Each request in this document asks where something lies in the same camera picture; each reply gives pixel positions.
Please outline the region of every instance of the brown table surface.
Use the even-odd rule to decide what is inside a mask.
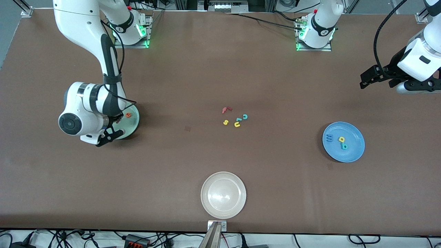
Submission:
[[[440,95],[359,88],[383,18],[343,15],[333,51],[320,53],[297,52],[285,28],[166,12],[149,49],[126,50],[138,130],[97,148],[64,134],[57,118],[71,83],[102,81],[100,65],[58,31],[52,10],[36,10],[0,71],[1,226],[205,231],[213,217],[201,186],[229,171],[247,188],[230,232],[439,235]],[[393,16],[379,39],[383,64],[422,28]],[[241,127],[222,124],[244,113]],[[358,161],[324,151],[335,121],[363,133]]]

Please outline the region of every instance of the black cable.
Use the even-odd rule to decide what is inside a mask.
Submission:
[[[54,241],[54,239],[55,239],[55,234],[54,234],[54,236],[52,237],[51,242],[50,242],[49,245],[48,245],[48,248],[52,248],[52,242]]]
[[[130,100],[130,99],[127,99],[127,98],[120,97],[119,95],[115,95],[115,93],[111,92],[111,91],[106,87],[105,84],[103,84],[103,86],[104,86],[104,88],[105,88],[105,89],[106,89],[106,90],[107,90],[112,96],[114,96],[114,97],[116,97],[116,98],[119,98],[119,99],[121,99],[121,100],[124,100],[124,101],[131,102],[131,103],[133,103],[133,104],[136,104],[136,103],[137,103],[136,101],[133,101],[133,100]]]
[[[150,5],[148,5],[148,4],[145,4],[145,3],[141,3],[142,5],[145,5],[145,6],[147,6],[147,7],[150,7],[150,8],[152,8],[152,9],[161,9],[161,10],[165,10],[164,8],[160,8],[160,7],[153,7],[153,6],[150,6]]]
[[[177,237],[177,236],[179,236],[179,235],[181,235],[181,234],[179,233],[179,234],[176,234],[175,236],[172,236],[171,238],[165,239],[164,242],[161,242],[160,244],[158,244],[158,245],[156,245],[156,246],[153,246],[153,248],[160,247],[160,246],[162,246],[165,242],[167,242],[168,240],[172,240],[172,239],[174,239],[175,237]]]
[[[300,11],[304,11],[304,10],[306,10],[306,9],[313,8],[313,7],[315,7],[315,6],[319,5],[319,4],[320,4],[320,3],[318,3],[318,4],[314,4],[313,6],[310,6],[310,7],[307,7],[307,8],[301,9],[301,10],[297,10],[297,11],[294,11],[294,12],[292,12],[292,13],[299,13]]]
[[[242,238],[242,248],[248,248],[247,240],[245,239],[245,236],[242,233],[239,233]]]
[[[285,18],[285,19],[287,19],[287,20],[289,20],[289,21],[292,21],[292,22],[295,22],[295,20],[297,19],[297,18],[294,18],[294,19],[289,18],[289,17],[287,17],[284,13],[282,13],[282,12],[280,12],[280,11],[277,11],[277,10],[274,10],[273,13],[280,14],[283,18]]]
[[[123,40],[121,39],[120,34],[109,24],[105,23],[103,20],[100,20],[102,24],[106,25],[108,28],[110,28],[111,30],[113,30],[113,32],[118,36],[120,42],[121,42],[121,49],[123,50],[123,57],[121,59],[121,64],[120,64],[120,68],[119,71],[121,73],[121,70],[123,69],[123,64],[124,64],[124,57],[125,57],[125,51],[124,51],[124,44],[123,44]]]
[[[430,248],[434,248],[434,247],[432,246],[432,242],[430,241],[429,237],[426,237],[426,239],[427,239],[427,241],[428,241],[429,244],[430,244]]]
[[[351,236],[355,236],[355,237],[357,237],[361,242],[355,242],[355,241],[353,241],[353,240],[351,239]],[[374,236],[374,237],[378,237],[378,239],[377,239],[376,241],[373,241],[373,242],[365,242],[365,241],[364,241],[364,240],[363,240],[358,234],[349,234],[349,235],[348,235],[348,238],[349,238],[349,241],[350,241],[351,243],[356,244],[356,245],[362,244],[363,247],[366,248],[366,245],[367,245],[367,244],[376,244],[376,243],[380,242],[380,240],[381,240],[381,236],[380,236],[380,235],[372,235],[372,236]]]
[[[202,236],[202,235],[198,235],[198,234],[185,234],[185,233],[181,233],[182,235],[184,235],[184,236],[189,236],[189,237],[192,237],[192,236],[198,236],[198,237],[201,237],[201,238],[204,238],[205,236]]]
[[[93,239],[93,237],[95,236],[95,233],[89,231],[88,234],[86,234],[87,236],[85,236],[84,234],[81,235],[82,239],[85,239],[86,241],[84,242],[84,248],[86,248],[86,244],[89,241],[92,241],[92,243],[95,245],[96,248],[100,248],[98,243]]]
[[[67,241],[67,237],[69,236],[69,234],[66,234],[66,231],[57,232],[56,234],[57,234],[56,240],[58,242],[57,248],[58,247],[63,248],[61,243],[64,244],[64,248],[68,248],[68,247],[73,248],[72,245]]]
[[[381,22],[380,26],[377,29],[377,32],[375,33],[375,38],[374,38],[374,57],[375,57],[375,61],[377,62],[378,67],[380,68],[380,73],[381,75],[383,75],[383,77],[391,77],[390,75],[388,75],[384,70],[383,67],[381,66],[380,63],[380,59],[378,58],[378,54],[377,54],[377,41],[378,41],[378,36],[380,34],[381,29],[383,28],[383,26],[386,24],[386,22],[389,20],[389,18],[393,15],[393,13],[395,13],[395,11],[397,11],[407,0],[402,0],[395,8],[392,9],[392,11],[386,16],[386,18]]]
[[[23,244],[29,245],[30,239],[32,238],[32,234],[34,234],[34,232],[35,231],[32,231],[31,233],[28,234],[28,236],[23,240]]]
[[[109,35],[109,33],[107,32],[106,26],[103,24],[103,22],[101,22],[101,26],[103,26],[104,31],[106,32],[107,36],[110,38],[110,35]],[[118,61],[118,53],[117,53],[117,51],[116,51],[115,46],[113,46],[113,52],[114,52],[114,54],[115,54],[116,61]]]
[[[297,241],[297,237],[295,236],[295,233],[293,233],[292,235],[294,235],[294,240],[295,240],[295,244],[297,245],[297,247],[301,248],[299,245],[299,242]]]
[[[122,235],[119,235],[117,232],[113,232],[114,234],[116,234],[118,237],[123,238]]]
[[[260,22],[264,22],[264,23],[273,24],[273,25],[276,25],[276,26],[282,26],[282,27],[287,27],[287,28],[291,28],[291,29],[302,30],[302,29],[299,28],[299,27],[283,25],[283,24],[280,24],[280,23],[273,23],[273,22],[270,22],[270,21],[262,20],[262,19],[255,18],[255,17],[248,16],[248,15],[241,15],[241,14],[232,14],[232,15],[243,16],[243,17],[247,17],[247,18],[250,18],[250,19],[253,19],[253,20],[256,20],[256,21],[260,21]]]
[[[9,233],[3,233],[3,234],[0,235],[0,237],[2,237],[2,236],[9,236],[11,238],[11,241],[9,242],[9,248],[11,248],[11,246],[12,246],[12,235],[9,234]]]

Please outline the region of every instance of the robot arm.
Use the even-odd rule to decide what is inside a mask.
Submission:
[[[326,46],[332,38],[335,25],[343,10],[341,0],[321,0],[317,12],[314,11],[306,16],[307,25],[299,39],[312,48]]]
[[[54,0],[53,4],[60,32],[91,52],[100,62],[103,75],[102,84],[75,82],[69,87],[59,127],[69,135],[80,136],[82,141],[101,146],[124,134],[124,130],[113,130],[112,124],[121,118],[127,103],[116,49],[101,25],[100,10],[126,45],[142,38],[137,24],[145,15],[129,11],[123,0]]]
[[[441,68],[441,0],[424,0],[433,21],[412,37],[383,68],[374,65],[361,74],[360,87],[366,88],[375,82],[389,81],[400,94],[430,93],[441,90],[441,79],[434,73]]]

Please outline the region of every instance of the white plate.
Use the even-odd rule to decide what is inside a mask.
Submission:
[[[246,200],[245,185],[233,173],[225,171],[214,173],[202,185],[202,206],[215,218],[234,217],[242,210]]]

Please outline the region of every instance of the electrical cable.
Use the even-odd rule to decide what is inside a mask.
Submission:
[[[77,231],[72,231],[69,234],[66,234],[66,231],[62,231],[62,232],[56,232],[56,240],[58,242],[57,248],[61,247],[63,248],[61,243],[64,243],[64,248],[73,248],[72,245],[67,241],[67,237],[69,237],[69,235],[72,235],[74,233],[78,233]]]
[[[158,245],[156,245],[156,246],[153,246],[153,248],[160,247],[160,246],[162,246],[163,243],[167,242],[168,240],[172,240],[172,239],[174,239],[175,237],[177,237],[177,236],[179,236],[179,235],[181,235],[181,234],[179,233],[179,234],[176,234],[175,236],[172,236],[171,238],[167,238],[164,242],[161,242],[160,244],[158,244]]]
[[[110,25],[104,23],[103,20],[100,20],[100,21],[101,21],[101,25],[106,25],[106,27],[112,29],[112,30],[115,32],[115,34],[118,35],[118,38],[120,39],[120,42],[121,42],[121,48],[122,48],[122,50],[123,50],[123,58],[121,59],[121,65],[120,65],[120,68],[119,68],[119,73],[121,73],[121,69],[123,68],[123,63],[124,63],[124,55],[125,55],[125,52],[124,52],[124,44],[123,44],[123,42],[122,42],[122,39],[121,39],[120,35],[118,34],[118,32],[116,32],[115,29],[113,29]],[[109,92],[112,96],[114,96],[114,97],[116,97],[116,98],[119,98],[119,99],[121,99],[121,100],[128,101],[128,102],[131,102],[131,103],[132,103],[131,105],[129,105],[129,106],[125,107],[123,110],[121,110],[121,112],[123,112],[124,110],[130,108],[131,106],[133,106],[133,105],[135,105],[135,104],[137,103],[136,101],[133,101],[133,100],[130,100],[130,99],[127,99],[127,98],[123,98],[123,97],[121,97],[121,96],[119,96],[119,95],[117,95],[117,94],[114,94],[113,92],[111,92],[111,91],[107,88],[107,86],[106,86],[105,84],[103,84],[102,86],[104,86],[104,88],[107,90],[107,92]]]
[[[242,248],[248,248],[247,240],[245,239],[245,236],[242,233],[239,233],[242,238]]]
[[[361,242],[355,242],[355,241],[353,241],[353,240],[351,239],[351,236],[355,236],[355,237],[357,237]],[[374,236],[374,237],[378,237],[378,239],[377,239],[376,241],[373,241],[373,242],[365,242],[365,241],[364,241],[364,240],[363,240],[358,234],[349,234],[349,235],[348,235],[348,238],[349,238],[349,241],[350,241],[351,243],[356,244],[356,245],[362,244],[363,247],[366,248],[366,245],[367,245],[367,244],[376,244],[376,243],[380,242],[380,240],[381,240],[381,236],[380,236],[380,235],[372,235],[372,236]]]
[[[223,238],[224,241],[225,241],[225,244],[227,245],[227,248],[230,248],[230,246],[228,245],[227,239],[225,238],[224,234],[221,233],[221,235],[222,235],[222,238]]]
[[[432,246],[432,242],[430,241],[429,237],[426,237],[426,239],[427,239],[427,241],[428,241],[429,244],[430,244],[430,248],[434,248],[434,247]]]
[[[82,239],[86,239],[86,241],[84,242],[84,248],[86,248],[86,244],[89,241],[92,241],[92,243],[95,245],[96,248],[100,248],[100,246],[98,245],[98,243],[93,239],[93,237],[95,236],[95,233],[89,231],[89,233],[87,234],[87,236],[85,237],[85,235],[83,234],[81,236]]]
[[[295,233],[293,233],[292,235],[294,235],[294,240],[295,240],[295,244],[297,245],[297,247],[301,248],[299,245],[299,242],[297,241],[297,237],[295,236]]]
[[[153,25],[153,23],[155,23],[156,19],[158,19],[158,18],[161,16],[162,12],[164,12],[164,11],[165,11],[165,10],[161,10],[161,11],[159,12],[158,16],[155,17],[155,19],[153,19],[153,21],[152,21],[152,25]]]
[[[309,7],[307,7],[307,8],[304,8],[304,9],[301,9],[301,10],[297,10],[297,11],[294,11],[294,12],[291,12],[291,13],[299,13],[300,11],[304,11],[304,10],[306,10],[306,9],[309,9],[309,8],[313,8],[313,7],[315,7],[315,6],[317,6],[317,5],[319,5],[320,3],[318,3],[318,4],[314,4],[313,6],[309,6]],[[292,7],[292,8],[290,8],[290,9],[288,9],[288,10],[285,10],[284,12],[286,13],[286,12],[289,12],[290,10],[292,10],[292,9],[294,9],[295,8],[295,6],[294,7]]]
[[[50,242],[49,245],[48,245],[48,248],[52,248],[52,242],[54,241],[54,239],[55,239],[55,234],[54,234],[54,236],[52,237],[51,242]]]
[[[287,20],[289,20],[289,21],[292,21],[292,22],[295,22],[295,20],[297,19],[297,18],[295,18],[295,19],[289,18],[289,17],[287,17],[284,13],[282,13],[282,12],[280,12],[280,11],[277,11],[277,10],[274,10],[273,13],[280,14],[283,18],[285,18],[285,19],[287,19]]]
[[[30,239],[32,238],[32,234],[34,234],[35,231],[32,231],[31,233],[28,234],[28,236],[23,240],[23,244],[24,245],[29,245],[30,243]]]
[[[11,239],[11,241],[9,242],[9,248],[11,248],[11,246],[12,246],[12,235],[11,234],[9,234],[9,233],[3,233],[3,234],[0,234],[0,237],[2,237],[2,236],[9,236],[10,237],[10,239]]]
[[[100,20],[101,24],[106,25],[108,28],[110,28],[111,30],[113,30],[113,32],[118,36],[120,42],[121,42],[121,49],[123,50],[123,57],[121,58],[121,64],[120,64],[120,68],[119,68],[119,73],[121,73],[121,70],[123,69],[123,64],[124,64],[124,57],[125,57],[125,51],[124,51],[124,44],[123,44],[123,40],[121,39],[121,36],[118,34],[118,32],[109,24],[105,23],[103,20]]]
[[[146,3],[141,3],[141,4],[142,4],[142,5],[145,5],[145,6],[147,6],[147,7],[150,7],[150,8],[152,8],[152,9],[161,9],[161,10],[165,10],[164,8],[150,6],[150,5],[146,4]]]
[[[260,22],[264,22],[264,23],[273,24],[273,25],[276,25],[276,26],[282,26],[282,27],[286,27],[286,28],[291,28],[291,29],[296,29],[296,30],[302,30],[302,29],[299,28],[299,27],[283,25],[283,24],[280,24],[280,23],[273,23],[273,22],[270,22],[270,21],[266,21],[266,20],[262,20],[262,19],[259,19],[259,18],[255,18],[255,17],[249,16],[249,15],[241,15],[241,14],[232,14],[232,15],[243,16],[243,17],[247,17],[247,18],[250,18],[250,19],[253,19],[253,20],[256,20],[256,21],[260,21]]]
[[[116,234],[118,237],[123,238],[122,235],[119,235],[117,232],[113,232],[114,234]]]
[[[182,235],[184,235],[184,236],[189,236],[189,237],[192,237],[192,236],[198,236],[198,237],[201,237],[201,238],[204,238],[205,236],[202,236],[202,235],[199,235],[199,234],[185,234],[185,233],[182,233]]]
[[[156,243],[158,242],[158,241],[160,241],[161,242],[161,244],[162,244],[162,238],[163,237],[165,237],[167,234],[166,233],[164,233],[164,235],[162,235],[162,237],[160,237],[160,235],[161,235],[161,233],[156,233],[156,240],[153,242],[153,243],[151,243],[151,244],[149,244],[150,246],[154,246],[154,245],[156,245]]]
[[[386,22],[389,20],[389,18],[393,15],[393,13],[395,13],[395,11],[397,11],[407,0],[402,0],[395,8],[392,9],[392,11],[386,16],[386,18],[381,22],[380,26],[377,29],[377,32],[375,33],[375,38],[374,38],[374,57],[375,57],[375,61],[377,62],[377,65],[380,69],[380,73],[383,77],[388,77],[388,78],[396,78],[396,77],[392,77],[390,75],[388,75],[384,70],[383,67],[381,66],[380,63],[380,59],[378,58],[378,54],[377,54],[377,41],[378,41],[378,36],[380,34],[381,29],[383,28],[383,26],[386,24]]]
[[[315,7],[315,6],[319,5],[319,4],[321,4],[321,2],[318,3],[318,4],[314,4],[314,5],[311,6],[311,7],[307,7],[307,8],[301,9],[301,10],[294,11],[294,12],[292,12],[292,13],[299,13],[300,11],[304,11],[304,10],[306,10],[306,9],[313,8],[313,7]]]

